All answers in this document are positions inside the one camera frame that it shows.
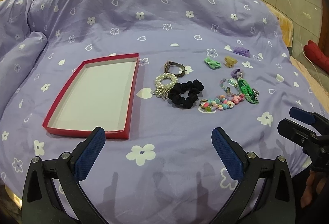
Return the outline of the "person's right hand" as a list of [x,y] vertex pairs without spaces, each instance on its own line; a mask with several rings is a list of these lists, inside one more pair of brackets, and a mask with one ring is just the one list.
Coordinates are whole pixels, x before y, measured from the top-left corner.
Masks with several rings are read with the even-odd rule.
[[323,173],[310,170],[306,187],[301,197],[301,207],[304,208],[311,204],[315,193],[321,194],[326,186],[328,186],[328,177]]

